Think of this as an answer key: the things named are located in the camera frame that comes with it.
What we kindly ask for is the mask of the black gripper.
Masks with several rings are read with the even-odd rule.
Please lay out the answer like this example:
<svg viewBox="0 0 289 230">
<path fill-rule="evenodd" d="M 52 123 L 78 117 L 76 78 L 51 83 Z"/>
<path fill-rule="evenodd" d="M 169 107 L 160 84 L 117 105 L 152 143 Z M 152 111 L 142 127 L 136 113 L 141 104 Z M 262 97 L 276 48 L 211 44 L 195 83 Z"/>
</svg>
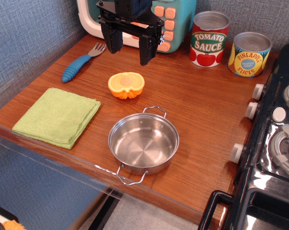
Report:
<svg viewBox="0 0 289 230">
<path fill-rule="evenodd" d="M 151 0 L 100 0 L 102 35 L 108 50 L 115 54 L 123 46 L 122 34 L 139 37 L 140 64 L 147 65 L 156 56 L 157 47 L 164 41 L 164 21 L 152 11 Z"/>
</svg>

